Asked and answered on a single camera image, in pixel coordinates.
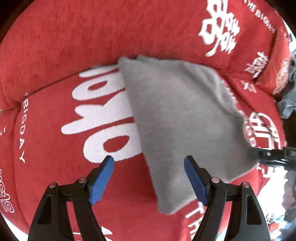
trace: blue gripper pad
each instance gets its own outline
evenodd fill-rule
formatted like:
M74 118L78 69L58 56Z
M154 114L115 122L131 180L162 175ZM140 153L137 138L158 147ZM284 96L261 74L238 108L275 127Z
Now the blue gripper pad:
M89 203L92 206L95 205L96 202L101 200L101 197L105 191L113 170L114 158L111 156L106 156L101 165L91 171L90 175L92 173L95 175L94 177L91 177L91 180L88 183L90 194Z
M207 195L206 195L206 187L202 182L198 173L195 171L195 168L191 160L189 159L189 156L187 156L184 159L184 169L198 201L202 202L204 206L207 206L209 199L207 198Z

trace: red cushion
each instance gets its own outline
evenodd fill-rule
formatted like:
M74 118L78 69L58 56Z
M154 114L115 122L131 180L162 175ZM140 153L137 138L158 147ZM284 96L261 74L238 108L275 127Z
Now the red cushion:
M0 211L20 230L28 232L29 225L24 219L15 189L16 177L13 165L13 134L19 111L20 108L16 107L0 114Z
M35 0L0 45L0 109L92 65L116 63L121 56L187 60L252 79L244 71L246 63L258 51L270 55L279 28L285 29L283 20L263 0L223 3ZM256 17L258 11L263 19ZM220 38L209 56L217 36L224 41Z
M291 53L286 29L280 28L269 57L269 63L258 77L256 86L270 95L278 96L289 79Z
M72 183L110 154L116 160L115 171L102 200L94 206L99 224L113 233L107 237L146 240L143 234L149 233L147 240L160 234L166 240L187 239L196 232L204 209L197 209L194 201L174 215L157 212L156 196L120 76L114 67L90 70L52 84L22 103L15 126L14 167L18 200L25 220L31 223L49 182ZM272 98L261 90L257 93L243 90L242 83L226 77L229 85L233 85L229 91L234 94L238 108L247 117L254 110L270 116L283 145L282 125ZM255 125L253 119L246 122L246 136L250 126ZM265 135L260 137L252 132L248 136L255 138L257 146L278 145L269 141L271 135L265 129L259 132ZM266 178L262 170L255 168L233 183L247 181L258 194L263 179ZM230 204L227 204L221 229L226 227L229 214ZM69 215L73 232L77 233L72 210Z

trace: chinese character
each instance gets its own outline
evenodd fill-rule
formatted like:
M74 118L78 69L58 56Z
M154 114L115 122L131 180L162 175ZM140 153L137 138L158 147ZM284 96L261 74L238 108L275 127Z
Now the chinese character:
M248 68L245 69L245 71L253 74L254 78L260 75L268 62L268 56L265 56L264 52L258 52L257 54L259 57L254 59L252 64L247 63Z
M240 27L239 21L234 18L233 13L227 13L228 0L208 0L207 11L211 15L211 18L202 21L202 28L198 34L201 36L204 44L210 45L217 39L215 46L211 51L206 53L205 56L211 57L217 52L217 48L220 45L220 51L226 51L228 54L236 46L235 36L239 33ZM211 26L211 32L207 31L208 25Z
M241 83L244 86L244 90L249 90L251 92L257 93L257 90L256 90L254 84L250 84L249 82L245 82L243 80L241 80Z

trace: screw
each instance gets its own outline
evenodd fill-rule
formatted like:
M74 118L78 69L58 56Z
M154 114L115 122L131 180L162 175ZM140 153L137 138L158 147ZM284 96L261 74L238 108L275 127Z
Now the screw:
M219 182L220 182L220 179L217 178L217 177L213 177L213 178L212 178L212 182L213 182L213 183L219 183Z
M250 184L248 182L243 182L242 185L243 185L244 188L249 188L250 187Z
M55 187L55 185L56 185L56 183L55 182L51 182L48 186L50 187L50 188L54 188Z
M79 183L85 183L86 182L86 177L81 177L78 179Z

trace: gray cloth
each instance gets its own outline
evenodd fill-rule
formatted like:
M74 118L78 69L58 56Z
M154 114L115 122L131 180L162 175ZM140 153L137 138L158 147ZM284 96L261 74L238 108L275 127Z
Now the gray cloth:
M286 209L284 220L292 222L296 218L296 172L288 171L284 179L288 179L284 185L283 207Z
M255 166L244 118L212 68L143 56L118 63L159 212L174 214L196 199L184 171L187 155L224 182Z
M283 90L282 99L277 103L277 109L281 118L288 119L292 112L296 110L296 64L291 59L289 67L289 82Z

